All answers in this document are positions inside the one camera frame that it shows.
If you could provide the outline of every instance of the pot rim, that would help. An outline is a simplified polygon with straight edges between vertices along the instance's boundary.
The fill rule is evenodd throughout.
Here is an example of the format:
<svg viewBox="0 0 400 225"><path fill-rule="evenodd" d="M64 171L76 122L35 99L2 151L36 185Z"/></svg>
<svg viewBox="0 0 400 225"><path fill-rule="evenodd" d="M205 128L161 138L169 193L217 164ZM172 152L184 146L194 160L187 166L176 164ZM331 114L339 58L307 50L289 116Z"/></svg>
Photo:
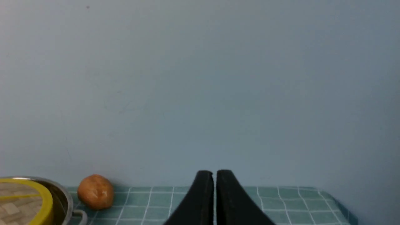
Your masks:
<svg viewBox="0 0 400 225"><path fill-rule="evenodd" d="M60 189L62 191L62 193L66 197L67 203L68 203L67 212L65 213L65 218L61 225L67 225L68 222L70 221L70 219L72 218L72 212L74 210L74 201L72 199L72 196L69 194L68 190L61 184L59 184L55 181L46 179L46 178L42 178L42 177L10 176L10 177L4 177L4 178L11 178L11 179L15 179L15 180L43 181L43 182L47 182L47 183L50 183L50 184L56 186L58 189Z"/></svg>

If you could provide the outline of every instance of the yellow lid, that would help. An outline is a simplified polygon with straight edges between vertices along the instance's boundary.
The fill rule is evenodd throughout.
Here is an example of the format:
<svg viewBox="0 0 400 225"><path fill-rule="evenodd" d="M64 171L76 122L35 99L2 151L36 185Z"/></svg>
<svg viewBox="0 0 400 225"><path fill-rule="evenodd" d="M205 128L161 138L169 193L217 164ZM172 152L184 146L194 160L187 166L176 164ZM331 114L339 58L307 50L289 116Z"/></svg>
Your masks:
<svg viewBox="0 0 400 225"><path fill-rule="evenodd" d="M53 221L53 198L34 181L0 179L1 225L49 225Z"/></svg>

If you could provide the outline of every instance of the pot handle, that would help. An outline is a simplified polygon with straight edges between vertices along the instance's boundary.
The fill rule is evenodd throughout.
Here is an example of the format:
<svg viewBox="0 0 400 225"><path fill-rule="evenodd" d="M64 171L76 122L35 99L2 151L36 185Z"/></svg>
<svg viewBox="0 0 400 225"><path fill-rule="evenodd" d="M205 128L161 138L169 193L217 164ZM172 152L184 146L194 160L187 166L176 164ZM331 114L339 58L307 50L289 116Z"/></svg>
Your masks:
<svg viewBox="0 0 400 225"><path fill-rule="evenodd" d="M82 220L80 221L79 225L86 225L88 223L88 215L85 213L85 211L80 210L80 209L75 209L72 214L74 216L80 215L82 216Z"/></svg>

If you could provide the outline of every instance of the teal tile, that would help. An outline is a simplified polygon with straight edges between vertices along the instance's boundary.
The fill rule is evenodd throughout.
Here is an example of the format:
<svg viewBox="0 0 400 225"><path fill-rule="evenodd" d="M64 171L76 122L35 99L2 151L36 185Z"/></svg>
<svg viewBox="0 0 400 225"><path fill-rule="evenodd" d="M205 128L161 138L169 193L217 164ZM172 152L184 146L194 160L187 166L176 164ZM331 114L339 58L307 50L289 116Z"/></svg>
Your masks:
<svg viewBox="0 0 400 225"><path fill-rule="evenodd" d="M259 187L258 193L261 197L279 198L277 187Z"/></svg>
<svg viewBox="0 0 400 225"><path fill-rule="evenodd" d="M340 202L337 202L337 207L339 207L340 211L343 213L343 215L349 215L349 211L342 205Z"/></svg>
<svg viewBox="0 0 400 225"><path fill-rule="evenodd" d="M150 192L151 187L132 187L130 192Z"/></svg>
<svg viewBox="0 0 400 225"><path fill-rule="evenodd" d="M253 202L261 209L261 200L260 197L257 195L250 195L250 198L253 200Z"/></svg>
<svg viewBox="0 0 400 225"><path fill-rule="evenodd" d="M334 201L326 201L328 205L331 207L331 209L337 209L337 205Z"/></svg>
<svg viewBox="0 0 400 225"><path fill-rule="evenodd" d="M332 212L315 212L311 213L316 223L337 223L336 216Z"/></svg>
<svg viewBox="0 0 400 225"><path fill-rule="evenodd" d="M174 192L188 192L189 191L189 187L175 187L174 188Z"/></svg>
<svg viewBox="0 0 400 225"><path fill-rule="evenodd" d="M172 187L153 187L153 192L172 192Z"/></svg>
<svg viewBox="0 0 400 225"><path fill-rule="evenodd" d="M171 205L171 194L157 194L152 193L150 197L149 206L164 206L169 207Z"/></svg>
<svg viewBox="0 0 400 225"><path fill-rule="evenodd" d="M285 200L287 210L307 210L304 201L301 199Z"/></svg>
<svg viewBox="0 0 400 225"><path fill-rule="evenodd" d="M99 219L117 219L121 214L122 207L111 207L101 210L97 213L96 218Z"/></svg>
<svg viewBox="0 0 400 225"><path fill-rule="evenodd" d="M328 204L324 200L306 200L310 211L330 210Z"/></svg>
<svg viewBox="0 0 400 225"><path fill-rule="evenodd" d="M68 225L79 225L82 218L80 217L72 217Z"/></svg>
<svg viewBox="0 0 400 225"><path fill-rule="evenodd" d="M243 187L243 189L248 195L257 195L256 187Z"/></svg>
<svg viewBox="0 0 400 225"><path fill-rule="evenodd" d="M344 215L341 212L335 212L335 215L339 219L340 222L348 223L347 219L344 217Z"/></svg>
<svg viewBox="0 0 400 225"><path fill-rule="evenodd" d="M143 221L143 225L163 225L164 221Z"/></svg>
<svg viewBox="0 0 400 225"><path fill-rule="evenodd" d="M184 199L185 196L186 196L186 194L175 194L174 193L174 196L172 197L172 206L176 208L182 202L182 200Z"/></svg>
<svg viewBox="0 0 400 225"><path fill-rule="evenodd" d="M115 225L117 223L116 219L94 219L93 225Z"/></svg>
<svg viewBox="0 0 400 225"><path fill-rule="evenodd" d="M126 205L147 206L150 193L129 193Z"/></svg>
<svg viewBox="0 0 400 225"><path fill-rule="evenodd" d="M289 223L288 216L284 211L264 211L264 213L274 222L274 223Z"/></svg>
<svg viewBox="0 0 400 225"><path fill-rule="evenodd" d="M112 205L124 205L127 197L128 193L115 193Z"/></svg>
<svg viewBox="0 0 400 225"><path fill-rule="evenodd" d="M148 208L146 212L146 217L145 219L167 219L168 218L168 213L169 213L168 208Z"/></svg>
<svg viewBox="0 0 400 225"><path fill-rule="evenodd" d="M301 197L305 199L322 199L321 195L318 194L318 191L307 191L300 190Z"/></svg>
<svg viewBox="0 0 400 225"><path fill-rule="evenodd" d="M76 192L78 187L67 187L68 192Z"/></svg>
<svg viewBox="0 0 400 225"><path fill-rule="evenodd" d="M141 225L141 224L142 220L120 220L117 223L117 225Z"/></svg>
<svg viewBox="0 0 400 225"><path fill-rule="evenodd" d="M128 192L130 187L127 186L113 186L114 192Z"/></svg>
<svg viewBox="0 0 400 225"><path fill-rule="evenodd" d="M300 223L300 224L314 224L314 222L311 219L310 213L308 212L288 212L290 221L295 224L295 223Z"/></svg>
<svg viewBox="0 0 400 225"><path fill-rule="evenodd" d="M326 199L333 199L332 196L325 191L321 191L320 194Z"/></svg>
<svg viewBox="0 0 400 225"><path fill-rule="evenodd" d="M316 187L299 187L300 189L307 189L307 190L317 190Z"/></svg>
<svg viewBox="0 0 400 225"><path fill-rule="evenodd" d="M142 219L144 217L145 207L125 206L121 214L122 219Z"/></svg>
<svg viewBox="0 0 400 225"><path fill-rule="evenodd" d="M93 218L94 215L96 214L97 211L89 209L85 205L79 205L76 209L80 209L85 211L85 213L88 215L88 218Z"/></svg>
<svg viewBox="0 0 400 225"><path fill-rule="evenodd" d="M175 212L176 208L177 208L177 206L172 206L171 207L171 214L170 215L172 215Z"/></svg>
<svg viewBox="0 0 400 225"><path fill-rule="evenodd" d="M280 197L283 199L299 199L299 193L297 189L286 189L279 188Z"/></svg>
<svg viewBox="0 0 400 225"><path fill-rule="evenodd" d="M78 198L78 194L77 193L70 193L70 195L72 196L72 201L74 202L74 205L77 205L80 200Z"/></svg>
<svg viewBox="0 0 400 225"><path fill-rule="evenodd" d="M265 210L268 209L285 209L285 205L279 199L269 199L269 198L261 198L262 205L264 206Z"/></svg>

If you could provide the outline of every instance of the white grout line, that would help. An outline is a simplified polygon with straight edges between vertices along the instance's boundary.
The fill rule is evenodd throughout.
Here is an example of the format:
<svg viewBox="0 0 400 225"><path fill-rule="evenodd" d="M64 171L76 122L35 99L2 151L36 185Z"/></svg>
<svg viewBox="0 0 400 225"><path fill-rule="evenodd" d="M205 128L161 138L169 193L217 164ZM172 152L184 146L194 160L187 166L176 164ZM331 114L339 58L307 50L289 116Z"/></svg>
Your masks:
<svg viewBox="0 0 400 225"><path fill-rule="evenodd" d="M273 198L273 197L263 197L261 196L261 198L263 199L273 199L273 200L285 200L285 201L298 201L298 200L307 200L307 201L323 201L323 199L319 198L319 199L307 199L307 198L295 198L295 199L284 199L284 198Z"/></svg>
<svg viewBox="0 0 400 225"><path fill-rule="evenodd" d="M174 190L175 190L175 187L172 187L171 204L170 204L170 210L168 211L168 217L170 217L170 215L171 215L172 200L174 198Z"/></svg>
<svg viewBox="0 0 400 225"><path fill-rule="evenodd" d="M115 221L115 218L97 218L96 220L113 220Z"/></svg>
<svg viewBox="0 0 400 225"><path fill-rule="evenodd" d="M261 210L264 212L264 204L262 203L262 199L261 199L260 193L258 192L258 186L256 186L256 188L257 188L257 195L258 195L258 198L259 198L260 201L261 201Z"/></svg>
<svg viewBox="0 0 400 225"><path fill-rule="evenodd" d="M290 217L289 217L288 209L286 208L286 203L285 203L285 201L282 199L282 197L280 196L280 193L279 193L279 187L277 187L277 188L278 188L278 196L279 196L279 198L282 200L282 202L283 202L283 206L285 207L285 212L286 212L286 216L288 217L289 224L290 224L290 225L292 225L292 222L290 221Z"/></svg>
<svg viewBox="0 0 400 225"><path fill-rule="evenodd" d="M300 194L300 189L299 189L299 188L297 189L297 192L298 192L300 198L303 199L303 202L304 202L304 204L306 205L306 208L307 208L307 210L308 210L308 213L309 213L310 216L311 216L312 222L314 223L314 225L316 225L315 220L314 220L314 218L312 217L312 214L311 214L311 212L310 212L310 209L308 208L308 205L307 205L306 201L304 200L303 196L301 196L301 194Z"/></svg>
<svg viewBox="0 0 400 225"><path fill-rule="evenodd" d="M333 215L336 217L336 219L338 220L338 222L340 223L340 225L343 225L343 223L339 220L338 216L337 216L336 213L332 210L332 208L330 207L330 205L328 204L328 202L326 201L325 197L321 194L320 191L318 191L318 194L325 200L326 204L328 205L329 209L331 210L331 212L333 213Z"/></svg>
<svg viewBox="0 0 400 225"><path fill-rule="evenodd" d="M277 223L276 225L289 225L288 223ZM309 223L296 223L296 225L310 225ZM319 223L318 225L338 225L338 223Z"/></svg>
<svg viewBox="0 0 400 225"><path fill-rule="evenodd" d="M129 193L126 195L126 199L125 199L124 206L123 206L122 209L121 209L120 215L118 216L118 219L117 219L117 221L115 222L115 225L117 225L118 222L119 222L120 219L121 219L122 213L124 212L124 208L125 208L126 204L128 203L128 198L129 198Z"/></svg>
<svg viewBox="0 0 400 225"><path fill-rule="evenodd" d="M137 208L146 208L147 206L135 206L135 205L126 205L126 207L137 207ZM149 208L162 208L162 209L169 209L169 206L149 206Z"/></svg>
<svg viewBox="0 0 400 225"><path fill-rule="evenodd" d="M295 210L295 209L288 209L288 210L285 210L285 209L264 209L264 211L269 211L269 212L286 212L286 211L288 211L288 212L293 212L293 213L308 213L308 212L310 212L310 213L331 213L332 212L331 210L311 210L311 211L308 211L308 210Z"/></svg>
<svg viewBox="0 0 400 225"><path fill-rule="evenodd" d="M92 218L92 221L90 221L89 225L92 225L92 224L93 224L94 219L96 218L96 216L97 216L98 213L99 213L99 211L97 211L97 212L94 214L94 217Z"/></svg>
<svg viewBox="0 0 400 225"><path fill-rule="evenodd" d="M80 201L76 204L76 206L74 207L74 210L77 209L79 205L80 205Z"/></svg>
<svg viewBox="0 0 400 225"><path fill-rule="evenodd" d="M69 193L76 194L76 191L69 191ZM144 193L148 194L149 191L115 191L114 194L126 194L126 193ZM152 191L153 194L171 194L171 191ZM187 194L188 192L186 191L175 191L174 194Z"/></svg>
<svg viewBox="0 0 400 225"><path fill-rule="evenodd" d="M297 186L289 186L289 187L285 187L285 186L279 186L280 189L290 189L290 190L297 190ZM318 188L304 188L304 187L298 187L300 190L304 190L304 191L319 191Z"/></svg>
<svg viewBox="0 0 400 225"><path fill-rule="evenodd" d="M150 189L149 201L147 202L147 207L146 207L146 210L144 211L143 219L142 219L142 222L140 223L140 225L143 225L144 219L146 218L147 209L149 208L149 205L150 205L150 198L151 198L152 190L153 190L153 187Z"/></svg>
<svg viewBox="0 0 400 225"><path fill-rule="evenodd" d="M141 221L142 219L121 219L121 221ZM146 221L150 222L165 222L165 219L146 219Z"/></svg>

